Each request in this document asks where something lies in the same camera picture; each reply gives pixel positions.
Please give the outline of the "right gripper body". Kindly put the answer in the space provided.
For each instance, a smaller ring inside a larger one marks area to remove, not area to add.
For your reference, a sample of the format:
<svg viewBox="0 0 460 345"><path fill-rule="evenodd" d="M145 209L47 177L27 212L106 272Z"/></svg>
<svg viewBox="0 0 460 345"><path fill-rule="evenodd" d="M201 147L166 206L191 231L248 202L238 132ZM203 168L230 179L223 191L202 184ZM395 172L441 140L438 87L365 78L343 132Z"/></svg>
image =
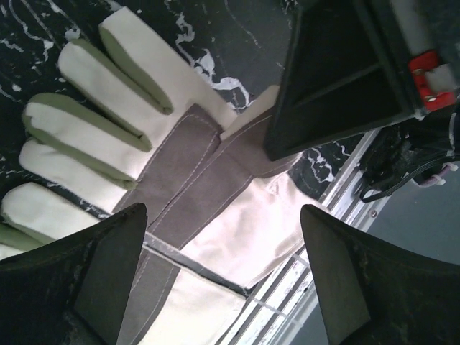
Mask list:
<svg viewBox="0 0 460 345"><path fill-rule="evenodd" d="M395 95L396 119L450 114L459 105L458 1L355 1Z"/></svg>

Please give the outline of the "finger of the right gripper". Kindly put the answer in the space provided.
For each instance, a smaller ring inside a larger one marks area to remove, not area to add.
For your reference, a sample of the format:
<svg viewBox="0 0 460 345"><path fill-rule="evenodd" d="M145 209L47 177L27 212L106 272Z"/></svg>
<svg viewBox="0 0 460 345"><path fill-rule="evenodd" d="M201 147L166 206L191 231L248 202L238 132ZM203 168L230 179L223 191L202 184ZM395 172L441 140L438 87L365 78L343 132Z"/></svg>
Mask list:
<svg viewBox="0 0 460 345"><path fill-rule="evenodd" d="M271 160L423 109L390 1L301 1L264 149Z"/></svg>

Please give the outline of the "white grey glove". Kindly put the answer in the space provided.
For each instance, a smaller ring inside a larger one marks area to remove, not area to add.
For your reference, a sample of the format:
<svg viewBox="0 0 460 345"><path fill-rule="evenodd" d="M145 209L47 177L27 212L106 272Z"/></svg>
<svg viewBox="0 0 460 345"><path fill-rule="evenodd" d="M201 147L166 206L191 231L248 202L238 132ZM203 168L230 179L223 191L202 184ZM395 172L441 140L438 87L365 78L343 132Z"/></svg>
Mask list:
<svg viewBox="0 0 460 345"><path fill-rule="evenodd" d="M57 62L98 111L33 96L19 164L110 215L144 203L146 240L254 287L303 245L299 213L316 203L288 174L300 155L273 162L263 149L279 87L237 115L127 7L98 30L106 53L75 39ZM101 221L33 182L3 197L1 215L2 259ZM218 344L246 300L144 244L117 344Z"/></svg>

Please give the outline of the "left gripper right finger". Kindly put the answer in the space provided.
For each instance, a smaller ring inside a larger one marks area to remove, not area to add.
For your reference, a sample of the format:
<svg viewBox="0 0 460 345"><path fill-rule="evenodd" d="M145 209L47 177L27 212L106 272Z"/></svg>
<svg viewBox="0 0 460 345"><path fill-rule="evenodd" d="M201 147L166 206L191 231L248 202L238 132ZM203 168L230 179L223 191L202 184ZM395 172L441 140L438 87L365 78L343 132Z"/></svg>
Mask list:
<svg viewBox="0 0 460 345"><path fill-rule="evenodd" d="M458 344L459 266L313 205L300 222L329 344Z"/></svg>

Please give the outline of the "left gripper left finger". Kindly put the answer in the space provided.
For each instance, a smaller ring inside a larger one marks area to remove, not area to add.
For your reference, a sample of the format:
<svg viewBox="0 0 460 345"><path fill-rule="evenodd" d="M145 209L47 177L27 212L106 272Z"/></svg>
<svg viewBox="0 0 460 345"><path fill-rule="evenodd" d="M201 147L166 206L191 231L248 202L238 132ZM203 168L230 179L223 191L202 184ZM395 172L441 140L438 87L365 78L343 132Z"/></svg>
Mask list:
<svg viewBox="0 0 460 345"><path fill-rule="evenodd" d="M135 203L1 261L2 344L115 344L147 224Z"/></svg>

